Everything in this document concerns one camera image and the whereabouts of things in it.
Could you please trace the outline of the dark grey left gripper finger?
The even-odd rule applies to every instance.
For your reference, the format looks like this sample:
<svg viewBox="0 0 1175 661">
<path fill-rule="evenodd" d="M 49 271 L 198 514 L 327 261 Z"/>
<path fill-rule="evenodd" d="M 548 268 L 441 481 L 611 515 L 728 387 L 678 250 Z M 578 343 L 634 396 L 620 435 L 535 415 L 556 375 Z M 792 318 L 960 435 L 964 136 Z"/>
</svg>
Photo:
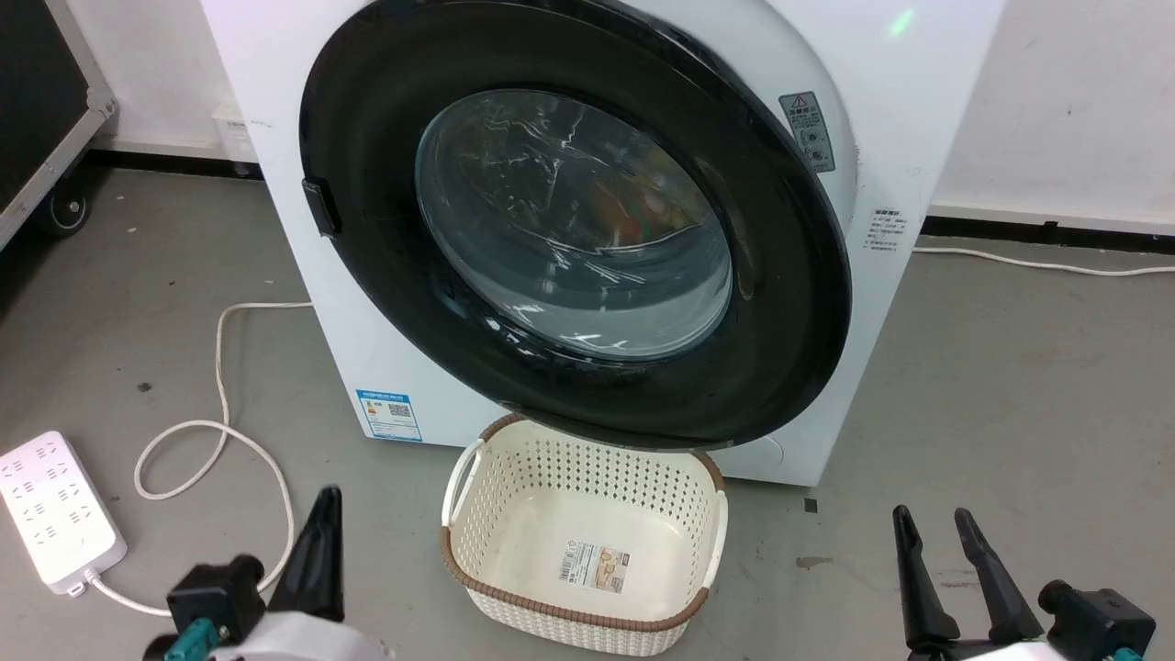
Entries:
<svg viewBox="0 0 1175 661">
<path fill-rule="evenodd" d="M 345 601 L 340 487 L 320 490 L 318 534 L 318 616 L 343 622 L 345 620 Z"/>
<path fill-rule="evenodd" d="M 318 497 L 269 601 L 270 612 L 328 618 L 328 490 Z"/>
</svg>

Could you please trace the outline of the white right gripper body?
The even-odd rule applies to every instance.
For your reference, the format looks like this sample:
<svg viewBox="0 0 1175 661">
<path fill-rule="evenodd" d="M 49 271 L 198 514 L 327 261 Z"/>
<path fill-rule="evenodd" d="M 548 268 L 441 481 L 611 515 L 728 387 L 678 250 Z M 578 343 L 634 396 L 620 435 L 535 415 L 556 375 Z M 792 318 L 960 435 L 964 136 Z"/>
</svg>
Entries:
<svg viewBox="0 0 1175 661">
<path fill-rule="evenodd" d="M 981 640 L 907 641 L 907 661 L 1119 661 L 1119 641 L 1109 640 L 1101 649 L 1065 652 L 1045 640 L 1015 645 L 992 645 Z"/>
</svg>

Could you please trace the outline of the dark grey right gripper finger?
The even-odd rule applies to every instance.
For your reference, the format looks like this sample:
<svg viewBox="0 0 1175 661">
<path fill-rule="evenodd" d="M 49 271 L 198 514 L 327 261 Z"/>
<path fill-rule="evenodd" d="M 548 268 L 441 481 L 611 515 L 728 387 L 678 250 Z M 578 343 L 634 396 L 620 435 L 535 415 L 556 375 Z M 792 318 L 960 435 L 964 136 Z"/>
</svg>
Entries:
<svg viewBox="0 0 1175 661">
<path fill-rule="evenodd" d="M 956 620 L 944 611 L 924 564 L 924 537 L 904 505 L 893 508 L 892 521 L 906 647 L 909 650 L 936 650 L 944 645 L 952 645 L 960 636 L 960 630 Z"/>
<path fill-rule="evenodd" d="M 980 591 L 991 619 L 988 641 L 992 645 L 1015 645 L 1045 635 L 1045 628 L 1008 569 L 1003 567 L 1003 561 L 991 547 L 971 511 L 954 510 L 954 522 L 964 554 L 973 565 L 980 581 Z"/>
</svg>

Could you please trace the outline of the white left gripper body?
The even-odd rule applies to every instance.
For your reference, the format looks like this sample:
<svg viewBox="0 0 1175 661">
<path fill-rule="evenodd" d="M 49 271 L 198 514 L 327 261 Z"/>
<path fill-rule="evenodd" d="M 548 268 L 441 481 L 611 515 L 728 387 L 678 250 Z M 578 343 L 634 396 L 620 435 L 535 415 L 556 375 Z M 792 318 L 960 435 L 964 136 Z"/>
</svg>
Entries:
<svg viewBox="0 0 1175 661">
<path fill-rule="evenodd" d="M 209 661 L 396 661 L 396 654 L 348 623 L 278 611 L 267 612 L 242 643 L 210 652 Z"/>
</svg>

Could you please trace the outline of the white front-load washing machine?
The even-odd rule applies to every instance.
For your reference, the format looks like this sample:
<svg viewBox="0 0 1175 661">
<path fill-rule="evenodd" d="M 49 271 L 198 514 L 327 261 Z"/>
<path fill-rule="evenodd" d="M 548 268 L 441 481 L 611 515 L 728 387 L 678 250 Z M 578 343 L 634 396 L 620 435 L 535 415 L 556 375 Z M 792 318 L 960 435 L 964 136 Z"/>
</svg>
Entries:
<svg viewBox="0 0 1175 661">
<path fill-rule="evenodd" d="M 318 229 L 303 187 L 298 109 L 308 75 L 340 26 L 376 1 L 200 4 L 365 436 L 358 389 L 408 394 L 423 443 L 463 447 L 483 424 L 515 411 L 446 373 L 380 312 Z M 815 93 L 835 158 L 834 171 L 815 174 L 850 259 L 850 330 L 831 382 L 794 420 L 738 446 L 645 451 L 713 452 L 725 475 L 820 483 L 1007 1 L 687 0 L 673 12 L 709 20 L 701 34 L 734 55 L 736 70 L 750 74 L 752 92 L 791 139 L 779 97 Z M 897 252 L 873 252 L 865 247 L 867 225 L 873 210 L 886 207 L 902 213 L 908 232 Z"/>
</svg>

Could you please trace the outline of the black round washing machine door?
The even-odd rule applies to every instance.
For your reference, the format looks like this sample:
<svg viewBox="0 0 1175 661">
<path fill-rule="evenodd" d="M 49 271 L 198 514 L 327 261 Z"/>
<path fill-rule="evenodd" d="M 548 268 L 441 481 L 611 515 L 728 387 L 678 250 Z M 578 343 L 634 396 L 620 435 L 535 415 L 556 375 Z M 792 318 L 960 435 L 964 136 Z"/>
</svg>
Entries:
<svg viewBox="0 0 1175 661">
<path fill-rule="evenodd" d="M 834 205 L 687 0 L 377 0 L 298 109 L 313 215 L 369 301 L 488 400 L 590 440 L 725 447 L 834 376 L 851 276 Z M 600 243 L 593 174 L 694 227 Z"/>
</svg>

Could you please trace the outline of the blue energy label sticker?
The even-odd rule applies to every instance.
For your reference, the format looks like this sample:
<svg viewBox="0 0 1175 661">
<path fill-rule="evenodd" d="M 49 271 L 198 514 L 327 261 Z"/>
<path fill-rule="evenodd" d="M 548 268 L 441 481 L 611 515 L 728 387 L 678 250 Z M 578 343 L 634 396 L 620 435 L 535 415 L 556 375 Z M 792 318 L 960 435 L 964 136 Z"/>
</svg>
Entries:
<svg viewBox="0 0 1175 661">
<path fill-rule="evenodd" d="M 358 389 L 360 418 L 375 439 L 423 443 L 419 423 L 408 394 Z"/>
</svg>

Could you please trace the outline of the white perforated laundry basket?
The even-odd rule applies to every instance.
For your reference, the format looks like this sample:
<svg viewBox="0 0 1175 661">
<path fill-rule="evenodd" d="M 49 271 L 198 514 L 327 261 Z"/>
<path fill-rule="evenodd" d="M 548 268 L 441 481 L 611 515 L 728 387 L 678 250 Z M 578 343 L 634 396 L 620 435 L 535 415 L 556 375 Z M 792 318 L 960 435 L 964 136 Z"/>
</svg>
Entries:
<svg viewBox="0 0 1175 661">
<path fill-rule="evenodd" d="M 454 465 L 441 551 L 486 618 L 555 643 L 652 656 L 709 599 L 727 528 L 709 456 L 604 446 L 505 414 Z M 622 594 L 558 580 L 571 540 L 631 554 Z"/>
</svg>

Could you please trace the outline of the white power strip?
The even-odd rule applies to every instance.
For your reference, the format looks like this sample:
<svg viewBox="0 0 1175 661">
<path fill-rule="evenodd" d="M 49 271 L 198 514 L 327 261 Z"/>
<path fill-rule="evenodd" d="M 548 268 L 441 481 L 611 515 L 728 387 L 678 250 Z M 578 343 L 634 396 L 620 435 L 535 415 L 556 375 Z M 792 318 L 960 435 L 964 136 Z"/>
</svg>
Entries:
<svg viewBox="0 0 1175 661">
<path fill-rule="evenodd" d="M 58 595 L 80 596 L 129 549 L 61 432 L 0 456 L 0 497 L 38 576 Z"/>
</svg>

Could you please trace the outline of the printed basket label sticker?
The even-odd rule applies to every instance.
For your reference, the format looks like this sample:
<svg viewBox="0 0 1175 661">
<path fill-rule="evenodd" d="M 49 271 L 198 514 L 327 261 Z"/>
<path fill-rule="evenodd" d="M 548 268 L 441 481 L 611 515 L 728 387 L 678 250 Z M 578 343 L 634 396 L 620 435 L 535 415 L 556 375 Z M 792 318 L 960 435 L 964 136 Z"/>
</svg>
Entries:
<svg viewBox="0 0 1175 661">
<path fill-rule="evenodd" d="M 622 594 L 632 555 L 612 545 L 571 540 L 564 547 L 558 580 Z"/>
</svg>

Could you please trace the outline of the white text label sticker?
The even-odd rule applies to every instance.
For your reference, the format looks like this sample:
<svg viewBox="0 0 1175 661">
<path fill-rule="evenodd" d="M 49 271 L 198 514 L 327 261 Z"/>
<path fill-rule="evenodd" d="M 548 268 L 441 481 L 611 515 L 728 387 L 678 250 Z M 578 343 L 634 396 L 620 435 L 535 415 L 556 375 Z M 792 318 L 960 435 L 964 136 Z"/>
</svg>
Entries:
<svg viewBox="0 0 1175 661">
<path fill-rule="evenodd" d="M 908 220 L 897 208 L 877 208 L 866 230 L 865 247 L 873 252 L 897 252 L 905 244 Z"/>
</svg>

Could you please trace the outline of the black caster wheel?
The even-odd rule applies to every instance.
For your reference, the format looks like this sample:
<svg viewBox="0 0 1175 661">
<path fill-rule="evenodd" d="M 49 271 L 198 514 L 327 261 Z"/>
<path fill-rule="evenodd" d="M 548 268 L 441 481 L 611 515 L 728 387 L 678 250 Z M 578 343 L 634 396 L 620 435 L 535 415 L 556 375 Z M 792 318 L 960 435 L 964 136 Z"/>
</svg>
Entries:
<svg viewBox="0 0 1175 661">
<path fill-rule="evenodd" d="M 90 209 L 83 186 L 73 181 L 54 186 L 31 215 L 35 229 L 53 240 L 72 237 L 83 229 L 89 218 Z"/>
</svg>

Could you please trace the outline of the grey warning sticker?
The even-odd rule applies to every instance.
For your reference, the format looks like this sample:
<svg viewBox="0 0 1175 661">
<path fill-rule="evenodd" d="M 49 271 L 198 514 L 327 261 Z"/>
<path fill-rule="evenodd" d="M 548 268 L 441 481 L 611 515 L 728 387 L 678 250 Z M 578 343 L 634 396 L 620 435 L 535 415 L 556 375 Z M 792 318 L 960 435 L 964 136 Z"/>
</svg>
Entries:
<svg viewBox="0 0 1175 661">
<path fill-rule="evenodd" d="M 834 146 L 815 93 L 785 94 L 779 97 L 779 103 L 788 119 L 790 131 L 813 171 L 834 171 Z"/>
</svg>

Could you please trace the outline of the black aluminium-edged flight case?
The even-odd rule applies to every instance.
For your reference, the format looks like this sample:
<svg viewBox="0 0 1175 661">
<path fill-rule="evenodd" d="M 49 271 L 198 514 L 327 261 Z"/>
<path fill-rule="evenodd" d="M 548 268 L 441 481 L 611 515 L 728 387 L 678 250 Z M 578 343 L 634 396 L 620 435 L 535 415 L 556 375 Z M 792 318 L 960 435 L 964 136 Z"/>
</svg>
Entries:
<svg viewBox="0 0 1175 661">
<path fill-rule="evenodd" d="M 81 162 L 118 100 L 67 0 L 0 0 L 0 251 Z"/>
</svg>

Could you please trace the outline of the white wall outlet box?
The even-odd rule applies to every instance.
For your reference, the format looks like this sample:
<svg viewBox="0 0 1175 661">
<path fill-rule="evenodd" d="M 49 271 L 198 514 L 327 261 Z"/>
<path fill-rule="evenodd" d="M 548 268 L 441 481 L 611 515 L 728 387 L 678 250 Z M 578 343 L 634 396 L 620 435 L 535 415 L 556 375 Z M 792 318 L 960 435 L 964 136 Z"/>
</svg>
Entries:
<svg viewBox="0 0 1175 661">
<path fill-rule="evenodd" d="M 258 163 L 258 156 L 251 146 L 251 134 L 239 104 L 231 101 L 221 102 L 212 113 L 212 121 L 227 158 L 235 163 Z"/>
</svg>

